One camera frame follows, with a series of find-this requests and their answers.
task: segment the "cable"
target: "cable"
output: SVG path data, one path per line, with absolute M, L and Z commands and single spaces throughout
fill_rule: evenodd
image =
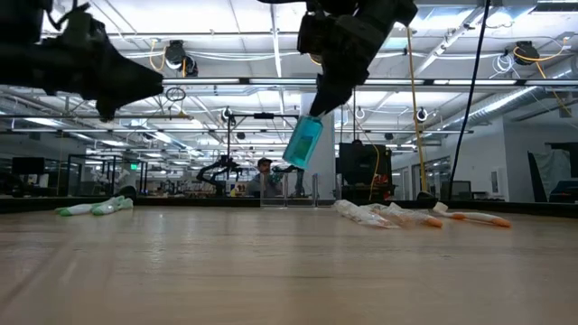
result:
M 422 136 L 419 132 L 419 123 L 417 122 L 417 100 L 415 99 L 415 75 L 414 75 L 414 56 L 412 51 L 412 32 L 409 27 L 407 30 L 407 49 L 409 50 L 409 75 L 412 80 L 412 99 L 414 101 L 414 127 L 415 140 L 417 141 L 417 152 L 419 154 L 419 170 L 422 178 L 422 190 L 427 191 L 427 182 L 425 179 L 424 151 L 422 147 Z
M 351 114 L 355 114 L 355 112 L 351 111 L 351 107 L 349 106 L 349 104 L 347 105 L 347 109 L 351 112 Z M 361 132 L 363 133 L 363 135 L 365 135 L 366 139 L 368 139 L 369 143 L 371 145 L 373 145 L 373 148 L 376 150 L 376 154 L 378 155 L 378 159 L 376 160 L 376 169 L 373 171 L 373 177 L 371 178 L 371 186 L 369 187 L 369 200 L 371 200 L 371 198 L 373 197 L 373 186 L 376 182 L 376 175 L 378 174 L 379 149 L 376 145 L 373 144 L 373 141 L 371 141 L 371 139 L 369 138 L 368 134 L 365 132 L 365 130 L 363 129 L 363 126 L 361 126 L 359 121 L 355 120 L 355 123 L 358 125 L 358 127 L 361 130 Z
M 552 56 L 547 57 L 547 58 L 540 58 L 540 59 L 527 58 L 527 57 L 525 57 L 525 56 L 522 56 L 522 55 L 520 55 L 520 54 L 517 54 L 517 50 L 519 50 L 519 47 L 515 47 L 514 50 L 513 50 L 513 53 L 514 53 L 514 55 L 516 55 L 517 57 L 519 57 L 519 58 L 522 59 L 522 60 L 527 60 L 527 61 L 530 61 L 530 62 L 543 62 L 543 61 L 551 60 L 551 59 L 559 56 L 560 54 L 562 54 L 562 52 L 564 51 L 564 46 L 565 46 L 565 45 L 566 45 L 566 39 L 564 39 L 563 45 L 562 45 L 562 48 L 560 49 L 560 51 L 559 51 L 558 53 L 552 55 Z
M 156 40 L 153 40 L 153 43 L 151 44 L 151 55 L 153 54 L 154 46 L 155 46 L 155 45 L 156 45 Z M 152 57 L 152 56 L 150 56 L 150 57 L 148 58 L 148 61 L 151 63 L 151 67 L 153 67 L 153 69 L 156 70 L 156 71 L 161 71 L 161 70 L 163 70 L 163 68 L 164 68 L 164 61 L 166 60 L 166 48 L 167 48 L 167 47 L 165 46 L 164 49 L 163 49 L 163 63 L 161 64 L 161 68 L 157 68 L 157 67 L 154 65 L 153 57 Z
M 545 76 L 544 70 L 542 70 L 542 66 L 540 65 L 540 62 L 536 62 L 536 66 L 538 67 L 538 70 L 540 71 L 540 74 L 542 75 L 542 77 L 544 79 L 547 79 L 547 77 Z M 566 113 L 568 113 L 569 116 L 572 116 L 572 111 L 570 110 L 570 108 L 566 107 L 566 105 L 564 104 L 562 99 L 558 96 L 558 94 L 556 94 L 555 91 L 552 90 L 552 92 L 554 93 L 554 96 L 558 100 L 558 105 L 560 105 L 566 111 Z
M 491 3 L 490 0 L 486 0 L 486 5 L 484 8 L 484 16 L 481 22 L 480 38 L 478 39 L 478 49 L 476 50 L 476 60 L 473 65 L 473 73 L 471 76 L 471 86 L 470 86 L 470 94 L 468 96 L 468 106 L 466 106 L 466 112 L 463 116 L 463 123 L 461 124 L 460 137 L 458 138 L 458 143 L 456 144 L 455 147 L 455 155 L 453 157 L 452 176 L 450 177 L 450 186 L 448 188 L 449 190 L 448 200 L 452 200 L 453 179 L 455 178 L 455 172 L 458 167 L 458 160 L 460 158 L 461 141 L 463 140 L 463 134 L 465 133 L 466 125 L 468 124 L 471 102 L 473 100 L 473 91 L 476 88 L 476 78 L 478 77 L 478 68 L 480 67 L 481 46 L 484 43 L 484 34 L 486 33 L 486 22 L 488 21 L 490 3 Z

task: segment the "yellow cable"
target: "yellow cable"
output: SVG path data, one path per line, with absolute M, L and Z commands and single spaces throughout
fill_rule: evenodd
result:
M 414 101 L 414 127 L 415 127 L 415 140 L 417 141 L 417 152 L 419 153 L 419 166 L 420 174 L 422 176 L 422 190 L 427 191 L 427 182 L 425 179 L 425 164 L 424 164 L 424 153 L 422 150 L 422 136 L 419 131 L 419 123 L 417 122 L 417 101 L 415 100 L 415 76 L 414 76 L 414 57 L 412 53 L 412 33 L 407 30 L 407 49 L 409 50 L 409 74 L 412 79 L 412 99 Z
M 547 58 L 540 58 L 540 59 L 527 58 L 527 57 L 525 57 L 525 56 L 522 56 L 522 55 L 520 55 L 520 54 L 517 54 L 517 50 L 520 49 L 519 47 L 515 47 L 514 50 L 513 50 L 513 53 L 514 53 L 514 55 L 516 55 L 517 57 L 519 57 L 519 58 L 522 59 L 522 60 L 527 60 L 527 61 L 531 61 L 531 62 L 543 62 L 543 61 L 546 61 L 546 60 L 551 60 L 551 59 L 557 57 L 558 55 L 562 54 L 562 52 L 564 51 L 564 45 L 566 45 L 566 40 L 564 40 L 562 49 L 560 49 L 560 51 L 559 51 L 558 53 L 554 54 L 553 56 L 547 57 Z
M 544 79 L 547 79 L 547 77 L 545 76 L 544 70 L 542 70 L 542 66 L 540 65 L 540 62 L 536 62 L 536 66 L 538 67 L 538 70 L 540 71 L 540 74 L 542 75 L 542 77 Z M 556 97 L 556 99 L 558 100 L 558 105 L 560 105 L 565 111 L 566 113 L 568 113 L 569 116 L 572 116 L 572 111 L 570 110 L 570 108 L 568 108 L 564 102 L 562 101 L 562 99 L 560 97 L 558 97 L 558 94 L 556 94 L 555 91 L 552 90 L 552 92 L 554 93 L 554 96 Z
M 148 58 L 148 61 L 151 63 L 151 67 L 153 67 L 153 69 L 155 69 L 156 71 L 161 71 L 164 68 L 164 60 L 166 59 L 166 57 L 165 57 L 166 46 L 163 49 L 163 63 L 161 64 L 161 68 L 157 68 L 153 62 L 153 51 L 154 51 L 155 44 L 156 44 L 156 40 L 153 40 L 153 44 L 151 45 L 151 56 Z

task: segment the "black cable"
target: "black cable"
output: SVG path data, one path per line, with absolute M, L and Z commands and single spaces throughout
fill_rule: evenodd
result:
M 468 96 L 468 106 L 466 106 L 466 112 L 463 117 L 463 124 L 461 125 L 460 137 L 458 138 L 458 144 L 455 147 L 455 155 L 453 158 L 452 176 L 450 177 L 450 186 L 448 191 L 448 200 L 452 200 L 452 190 L 453 190 L 453 179 L 455 177 L 455 171 L 458 167 L 458 159 L 460 158 L 460 148 L 461 140 L 463 139 L 463 134 L 466 130 L 466 125 L 468 124 L 468 117 L 470 116 L 471 101 L 473 100 L 473 91 L 476 88 L 476 79 L 478 78 L 478 67 L 480 66 L 480 54 L 481 46 L 484 43 L 484 34 L 486 33 L 486 21 L 488 21 L 490 0 L 486 0 L 486 5 L 484 8 L 484 16 L 481 20 L 480 38 L 478 39 L 478 49 L 476 51 L 476 61 L 473 64 L 473 74 L 471 76 L 471 86 L 470 95 Z

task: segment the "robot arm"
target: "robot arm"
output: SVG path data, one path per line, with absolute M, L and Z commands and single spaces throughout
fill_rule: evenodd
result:
M 412 0 L 258 0 L 267 4 L 305 2 L 297 50 L 320 62 L 311 116 L 347 103 L 369 76 L 369 64 L 393 29 L 408 26 L 417 14 Z

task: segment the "plastic bottle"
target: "plastic bottle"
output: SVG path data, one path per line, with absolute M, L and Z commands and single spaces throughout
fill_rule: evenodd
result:
M 283 159 L 302 169 L 309 167 L 315 146 L 322 135 L 323 124 L 319 117 L 301 116 L 289 140 Z
M 347 200 L 338 200 L 333 207 L 345 218 L 349 218 L 362 226 L 378 228 L 399 228 L 393 222 L 378 214 L 362 209 Z

